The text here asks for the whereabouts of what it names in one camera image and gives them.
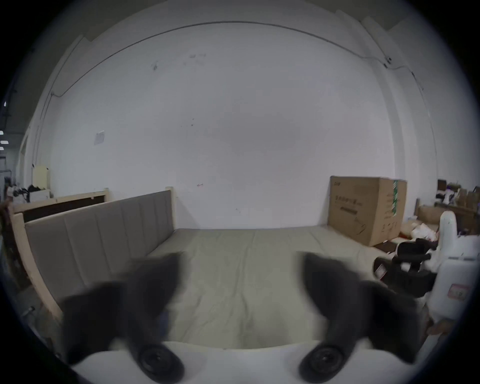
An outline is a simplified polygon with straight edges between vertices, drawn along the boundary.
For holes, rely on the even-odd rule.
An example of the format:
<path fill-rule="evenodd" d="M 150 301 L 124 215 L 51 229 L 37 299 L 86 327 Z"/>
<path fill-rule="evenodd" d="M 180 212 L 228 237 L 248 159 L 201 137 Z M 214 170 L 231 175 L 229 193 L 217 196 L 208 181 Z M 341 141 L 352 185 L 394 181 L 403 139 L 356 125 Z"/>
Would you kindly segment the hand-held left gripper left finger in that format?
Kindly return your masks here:
<path fill-rule="evenodd" d="M 119 339 L 140 370 L 156 383 L 178 383 L 181 359 L 166 347 L 166 308 L 181 281 L 184 253 L 134 261 L 116 280 L 99 283 L 61 301 L 61 348 L 74 366 L 108 351 Z"/>

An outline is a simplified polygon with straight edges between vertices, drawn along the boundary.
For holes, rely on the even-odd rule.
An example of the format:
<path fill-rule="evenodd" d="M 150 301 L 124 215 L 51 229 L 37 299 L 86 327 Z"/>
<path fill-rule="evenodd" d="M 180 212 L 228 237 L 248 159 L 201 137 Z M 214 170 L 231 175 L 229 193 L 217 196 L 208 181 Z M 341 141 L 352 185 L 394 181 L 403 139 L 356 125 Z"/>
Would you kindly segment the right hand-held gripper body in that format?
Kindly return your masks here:
<path fill-rule="evenodd" d="M 433 258 L 436 277 L 428 298 L 433 320 L 459 318 L 477 285 L 479 254 L 479 235 L 459 235 L 454 212 L 443 212 Z"/>

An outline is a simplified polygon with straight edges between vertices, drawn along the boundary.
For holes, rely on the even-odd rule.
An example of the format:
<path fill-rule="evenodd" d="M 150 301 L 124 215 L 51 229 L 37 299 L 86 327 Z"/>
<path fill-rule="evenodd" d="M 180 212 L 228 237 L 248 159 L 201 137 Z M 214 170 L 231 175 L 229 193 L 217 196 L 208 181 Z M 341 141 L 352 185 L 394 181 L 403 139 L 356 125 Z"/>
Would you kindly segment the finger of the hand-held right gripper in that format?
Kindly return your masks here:
<path fill-rule="evenodd" d="M 389 289 L 411 297 L 424 297 L 432 291 L 437 277 L 427 269 L 405 271 L 399 262 L 388 259 L 375 259 L 373 275 Z"/>
<path fill-rule="evenodd" d="M 435 251 L 438 244 L 439 241 L 427 239 L 401 242 L 397 246 L 397 259 L 401 263 L 420 264 L 431 259 L 431 251 Z"/>

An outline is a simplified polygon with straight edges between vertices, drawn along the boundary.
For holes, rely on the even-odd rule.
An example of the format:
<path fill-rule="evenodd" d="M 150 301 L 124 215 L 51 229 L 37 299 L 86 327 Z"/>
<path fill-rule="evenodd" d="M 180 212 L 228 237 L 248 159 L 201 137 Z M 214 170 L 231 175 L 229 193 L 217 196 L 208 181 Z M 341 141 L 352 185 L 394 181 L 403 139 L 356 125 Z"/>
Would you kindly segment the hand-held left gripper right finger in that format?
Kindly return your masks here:
<path fill-rule="evenodd" d="M 361 339 L 404 363 L 415 362 L 422 328 L 414 298 L 361 279 L 339 260 L 305 251 L 298 256 L 304 291 L 327 320 L 323 339 L 299 364 L 304 381 L 325 383 L 334 378 Z"/>

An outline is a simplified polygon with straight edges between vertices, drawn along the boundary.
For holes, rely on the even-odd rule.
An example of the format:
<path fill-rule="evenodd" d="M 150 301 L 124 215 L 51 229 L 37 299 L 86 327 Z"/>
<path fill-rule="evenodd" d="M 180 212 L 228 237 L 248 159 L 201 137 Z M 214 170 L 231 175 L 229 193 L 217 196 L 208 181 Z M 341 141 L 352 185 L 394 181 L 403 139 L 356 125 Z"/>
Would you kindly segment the person's right hand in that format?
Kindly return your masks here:
<path fill-rule="evenodd" d="M 455 321 L 451 319 L 441 319 L 439 321 L 432 321 L 427 328 L 427 335 L 429 336 L 442 336 L 448 335 L 455 326 Z"/>

